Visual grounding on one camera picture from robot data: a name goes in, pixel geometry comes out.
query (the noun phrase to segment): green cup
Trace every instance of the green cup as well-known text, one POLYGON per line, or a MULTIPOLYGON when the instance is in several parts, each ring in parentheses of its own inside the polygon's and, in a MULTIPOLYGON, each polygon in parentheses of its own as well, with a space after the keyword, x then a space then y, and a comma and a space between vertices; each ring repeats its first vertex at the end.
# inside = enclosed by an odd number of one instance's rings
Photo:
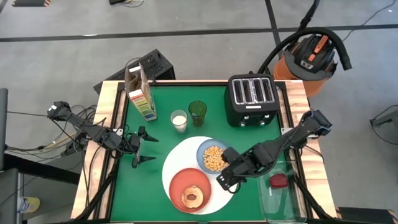
POLYGON ((196 100, 189 104, 189 113, 191 114, 193 125, 200 127, 205 122, 205 116, 207 112, 207 106, 204 102, 196 100))

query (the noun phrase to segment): blue bowl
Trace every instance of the blue bowl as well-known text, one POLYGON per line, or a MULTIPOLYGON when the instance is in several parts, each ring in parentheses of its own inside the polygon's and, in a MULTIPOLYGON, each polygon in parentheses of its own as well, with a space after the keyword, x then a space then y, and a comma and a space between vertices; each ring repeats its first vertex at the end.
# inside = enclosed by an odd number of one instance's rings
POLYGON ((203 155, 205 154, 206 149, 208 149, 211 146, 217 146, 223 150, 227 148, 227 146, 224 143, 217 141, 215 139, 208 139, 202 142, 197 150, 198 165, 203 171, 205 171, 208 174, 220 174, 221 171, 211 171, 205 167, 205 159, 203 158, 203 155))

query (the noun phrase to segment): concrete floor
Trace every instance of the concrete floor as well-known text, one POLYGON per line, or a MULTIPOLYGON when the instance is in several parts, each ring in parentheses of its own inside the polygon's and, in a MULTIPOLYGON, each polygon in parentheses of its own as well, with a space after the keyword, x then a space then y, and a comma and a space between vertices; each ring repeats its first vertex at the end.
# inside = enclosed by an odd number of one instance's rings
MULTIPOLYGON (((311 2, 271 0, 277 26, 272 28, 298 27, 311 2)), ((310 26, 361 25, 391 2, 324 0, 310 26)), ((155 48, 174 65, 178 79, 227 79, 256 71, 275 47, 272 32, 41 42, 5 39, 202 29, 267 30, 271 22, 264 0, 148 0, 134 9, 110 6, 106 0, 58 0, 46 8, 11 4, 8 1, 0 13, 0 86, 9 89, 9 110, 13 111, 45 114, 51 103, 58 100, 72 105, 96 104, 98 95, 93 85, 118 71, 130 58, 155 48)), ((368 24, 397 21, 398 3, 368 24)), ((339 30, 336 33, 345 37, 349 27, 339 30)), ((290 33, 276 34, 283 39, 290 33)), ((378 139, 368 121, 389 105, 397 104, 397 39, 397 26, 354 31, 345 41, 353 69, 344 72, 339 65, 335 76, 310 99, 312 108, 322 110, 333 123, 333 131, 320 144, 336 206, 388 208, 398 212, 398 147, 378 139)), ((57 127, 45 118, 10 114, 7 125, 7 143, 14 147, 35 147, 58 134, 57 127)), ((389 125, 378 129, 393 141, 396 135, 390 130, 396 133, 389 125)), ((69 168, 79 158, 68 157, 52 164, 62 163, 69 168)), ((28 185, 26 190, 40 194, 39 190, 58 189, 47 180, 35 181, 37 184, 28 185)), ((29 223, 65 221, 76 187, 65 188, 68 193, 56 200, 58 210, 29 223)), ((55 208, 55 202, 49 203, 55 208)))

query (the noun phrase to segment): donut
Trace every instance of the donut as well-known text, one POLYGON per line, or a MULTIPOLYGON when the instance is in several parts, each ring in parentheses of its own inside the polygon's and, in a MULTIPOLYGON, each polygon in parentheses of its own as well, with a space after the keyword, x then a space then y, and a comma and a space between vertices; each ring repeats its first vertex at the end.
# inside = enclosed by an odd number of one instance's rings
POLYGON ((203 203, 203 193, 198 187, 192 186, 184 190, 181 199, 187 208, 197 208, 203 203))

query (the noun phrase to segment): metal stand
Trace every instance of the metal stand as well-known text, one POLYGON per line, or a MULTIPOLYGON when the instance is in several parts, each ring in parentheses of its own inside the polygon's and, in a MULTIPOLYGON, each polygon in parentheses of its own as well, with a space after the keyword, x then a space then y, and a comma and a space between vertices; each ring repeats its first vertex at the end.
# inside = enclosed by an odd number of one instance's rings
POLYGON ((9 170, 12 168, 18 169, 18 171, 23 174, 34 175, 68 184, 79 184, 80 174, 38 162, 33 162, 10 154, 4 154, 4 170, 9 170))
POLYGON ((378 119, 370 120, 373 127, 378 127, 384 123, 393 122, 395 127, 398 128, 398 110, 388 113, 378 119))

